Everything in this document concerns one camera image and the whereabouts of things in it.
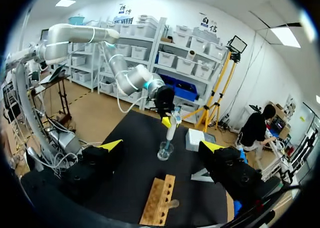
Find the glass beaker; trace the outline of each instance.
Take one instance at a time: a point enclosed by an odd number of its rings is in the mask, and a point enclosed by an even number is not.
[[[171,153],[174,151],[174,146],[170,143],[166,148],[167,142],[160,143],[160,149],[158,152],[158,159],[161,161],[166,161],[169,159]]]

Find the robotic arm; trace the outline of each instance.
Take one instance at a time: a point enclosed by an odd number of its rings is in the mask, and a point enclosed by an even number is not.
[[[43,136],[37,121],[35,120],[32,107],[29,103],[26,89],[25,70],[26,63],[46,62],[47,65],[59,64],[68,58],[68,43],[100,43],[104,57],[115,76],[119,92],[130,95],[139,89],[145,88],[148,97],[155,102],[155,108],[161,117],[166,112],[174,110],[174,91],[166,86],[158,74],[152,74],[143,65],[138,65],[128,71],[124,57],[117,53],[115,43],[120,35],[111,29],[102,29],[89,26],[74,26],[69,24],[57,24],[48,32],[48,44],[31,46],[8,56],[5,62],[5,70],[16,69],[13,82],[17,84],[17,91],[21,100],[23,112],[42,147],[54,153],[55,150],[48,144]]]
[[[171,93],[172,100],[166,98],[161,105],[166,102],[172,106],[174,92],[165,87],[163,80],[157,74],[152,74],[143,65],[137,65],[128,71],[127,63],[123,55],[118,54],[115,43],[120,35],[112,29],[102,29],[89,26],[75,26],[69,24],[57,24],[49,29],[48,44],[46,46],[44,59],[48,65],[61,63],[68,57],[68,43],[101,43],[105,61],[109,64],[118,90],[123,95],[130,95],[139,89],[146,88],[148,96],[164,98],[164,95],[157,92],[164,92],[166,96]]]

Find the ceiling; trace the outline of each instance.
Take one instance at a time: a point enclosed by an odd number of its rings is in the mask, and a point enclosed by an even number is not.
[[[53,16],[62,17],[83,6],[105,0],[75,0],[69,8],[55,8],[59,0],[37,0],[30,20],[44,19]],[[320,65],[318,51],[310,44],[301,27],[291,28],[301,48],[286,47],[279,39],[268,32],[269,27],[286,23],[298,23],[299,11],[290,0],[193,0],[205,3],[241,20],[273,45],[283,57],[292,74],[298,81],[304,101],[320,115],[320,105],[316,102],[316,94],[320,96]]]

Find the black tabletop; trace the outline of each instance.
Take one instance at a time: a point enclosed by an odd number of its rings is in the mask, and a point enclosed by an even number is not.
[[[180,206],[170,209],[166,225],[205,226],[227,221],[226,191],[221,184],[192,181],[203,168],[196,152],[186,150],[188,129],[180,125],[174,134],[169,160],[157,158],[167,128],[161,121],[130,111],[104,143],[122,139],[125,157],[111,181],[105,182],[84,205],[108,218],[138,223],[155,177],[175,175],[172,199]]]

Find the ceiling light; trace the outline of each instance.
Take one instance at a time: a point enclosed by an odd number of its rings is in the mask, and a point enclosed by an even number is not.
[[[271,31],[278,37],[283,45],[301,48],[290,28],[273,28]]]
[[[56,7],[69,7],[74,3],[75,3],[75,1],[72,1],[72,0],[60,0],[55,6]]]

